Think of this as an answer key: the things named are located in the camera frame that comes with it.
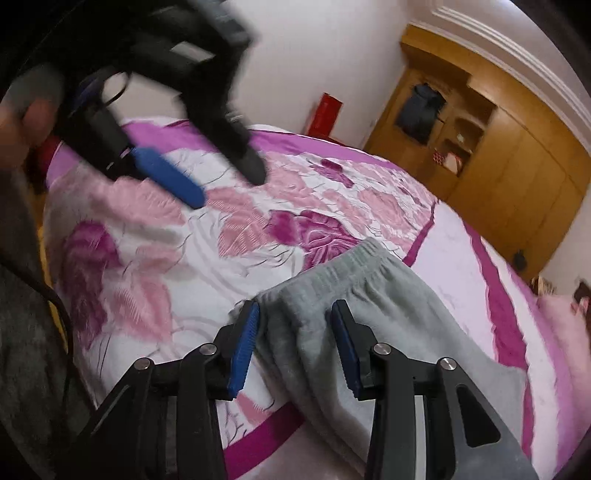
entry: human hand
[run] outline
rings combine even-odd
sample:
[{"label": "human hand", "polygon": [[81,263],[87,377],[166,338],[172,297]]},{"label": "human hand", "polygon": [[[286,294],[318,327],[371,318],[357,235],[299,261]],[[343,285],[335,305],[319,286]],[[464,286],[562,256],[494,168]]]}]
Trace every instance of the human hand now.
[{"label": "human hand", "polygon": [[35,100],[22,120],[8,102],[0,104],[0,169],[20,167],[29,149],[38,147],[51,133],[57,108],[44,99]]}]

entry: pink flower pattern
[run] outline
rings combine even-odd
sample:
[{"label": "pink flower pattern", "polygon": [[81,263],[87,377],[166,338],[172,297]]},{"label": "pink flower pattern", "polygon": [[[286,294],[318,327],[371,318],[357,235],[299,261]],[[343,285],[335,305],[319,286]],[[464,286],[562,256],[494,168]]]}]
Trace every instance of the pink flower pattern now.
[{"label": "pink flower pattern", "polygon": [[309,173],[310,171],[309,165],[301,164],[292,156],[285,155],[283,153],[268,152],[267,160],[268,163],[272,164],[272,166],[276,166],[278,168],[284,168],[298,173]]},{"label": "pink flower pattern", "polygon": [[272,210],[265,230],[278,243],[300,246],[306,252],[302,271],[338,257],[361,241],[337,219],[311,210],[299,215]]},{"label": "pink flower pattern", "polygon": [[246,193],[221,187],[207,191],[207,206],[230,213],[220,231],[217,250],[220,257],[238,257],[255,251],[268,242],[267,219],[255,208]]},{"label": "pink flower pattern", "polygon": [[106,302],[115,324],[127,334],[149,342],[169,342],[171,300],[161,276],[182,258],[180,249],[151,244],[137,248]]},{"label": "pink flower pattern", "polygon": [[369,207],[382,225],[403,231],[412,228],[394,195],[370,187],[359,192],[357,198]]},{"label": "pink flower pattern", "polygon": [[354,185],[353,180],[343,173],[342,166],[338,163],[327,160],[326,158],[322,159],[320,165],[312,165],[312,170],[329,180],[342,183],[348,189]]},{"label": "pink flower pattern", "polygon": [[415,205],[423,206],[421,200],[418,197],[415,197],[412,193],[410,193],[405,187],[398,187],[398,189],[405,195],[408,195],[410,198],[413,199]]},{"label": "pink flower pattern", "polygon": [[151,180],[121,177],[91,192],[99,209],[140,225],[184,225],[181,203]]},{"label": "pink flower pattern", "polygon": [[395,232],[394,229],[388,225],[382,225],[381,233],[386,240],[392,242],[394,245],[398,245],[402,251],[406,253],[408,253],[416,239],[416,236],[410,238],[409,236],[399,235],[398,232]]},{"label": "pink flower pattern", "polygon": [[413,210],[413,222],[420,230],[431,218],[431,211],[427,208],[417,208]]},{"label": "pink flower pattern", "polygon": [[437,200],[437,198],[428,191],[422,184],[417,181],[414,181],[408,175],[406,179],[404,177],[400,178],[400,185],[399,188],[406,190],[410,196],[413,197],[413,200],[418,205],[422,205],[424,208],[429,210],[431,205]]},{"label": "pink flower pattern", "polygon": [[322,192],[322,196],[326,200],[332,200],[335,203],[337,211],[345,216],[353,228],[359,233],[365,234],[367,226],[371,223],[369,215],[365,210],[353,205],[349,199],[336,190],[325,190]]},{"label": "pink flower pattern", "polygon": [[88,350],[107,321],[100,302],[103,274],[121,267],[112,237],[99,222],[80,222],[63,243],[60,284],[82,348]]},{"label": "pink flower pattern", "polygon": [[314,195],[298,172],[271,164],[269,178],[261,187],[275,199],[286,200],[296,208],[326,209],[326,205]]},{"label": "pink flower pattern", "polygon": [[384,168],[377,169],[374,165],[369,164],[355,164],[353,167],[357,173],[360,173],[362,177],[370,178],[382,185],[386,186],[389,182],[388,172],[382,172],[381,170],[385,170]]},{"label": "pink flower pattern", "polygon": [[271,416],[270,411],[263,410],[263,408],[253,402],[243,391],[236,397],[236,402],[248,422],[253,426],[259,426]]}]

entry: bed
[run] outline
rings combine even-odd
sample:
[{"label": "bed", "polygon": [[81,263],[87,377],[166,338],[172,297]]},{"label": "bed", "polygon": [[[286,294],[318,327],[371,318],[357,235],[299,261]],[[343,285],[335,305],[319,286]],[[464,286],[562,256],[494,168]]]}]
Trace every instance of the bed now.
[{"label": "bed", "polygon": [[[67,147],[56,151],[47,173],[46,248],[96,404],[137,358],[181,358],[211,341],[241,300],[371,236],[437,293],[487,355],[527,373],[519,440],[540,479],[568,460],[589,425],[534,295],[406,172],[359,150],[259,125],[253,143],[267,158],[269,180],[251,187],[186,121],[140,119],[125,129],[194,177],[208,201],[191,211],[150,181],[110,183]],[[359,478],[256,358],[244,390],[219,403],[218,416],[230,480]]]}]

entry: blue gripper pad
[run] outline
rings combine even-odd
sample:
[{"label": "blue gripper pad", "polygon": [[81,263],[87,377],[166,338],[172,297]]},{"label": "blue gripper pad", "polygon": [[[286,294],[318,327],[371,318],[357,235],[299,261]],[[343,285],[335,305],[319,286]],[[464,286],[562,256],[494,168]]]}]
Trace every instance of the blue gripper pad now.
[{"label": "blue gripper pad", "polygon": [[230,398],[236,398],[238,392],[244,387],[248,365],[255,349],[256,334],[259,327],[260,309],[258,303],[252,303],[246,317],[242,333],[236,344],[230,367],[228,380],[228,394]]},{"label": "blue gripper pad", "polygon": [[359,357],[353,347],[353,342],[345,326],[341,311],[337,302],[333,303],[330,311],[330,326],[335,336],[340,363],[343,367],[347,387],[353,392],[355,398],[359,398],[361,392],[361,373],[359,370]]},{"label": "blue gripper pad", "polygon": [[131,152],[136,168],[150,180],[193,209],[205,206],[203,189],[156,150],[135,147]]}]

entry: wooden wardrobe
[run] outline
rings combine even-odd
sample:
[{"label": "wooden wardrobe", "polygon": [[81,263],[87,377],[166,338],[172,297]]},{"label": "wooden wardrobe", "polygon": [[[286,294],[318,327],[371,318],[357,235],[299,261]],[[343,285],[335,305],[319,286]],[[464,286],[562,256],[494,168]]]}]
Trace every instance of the wooden wardrobe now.
[{"label": "wooden wardrobe", "polygon": [[[409,67],[365,145],[446,201],[529,279],[550,259],[586,192],[591,158],[568,127],[519,81],[478,54],[410,25]],[[447,100],[427,145],[395,125],[414,85]],[[461,155],[458,175],[433,161]]]}]

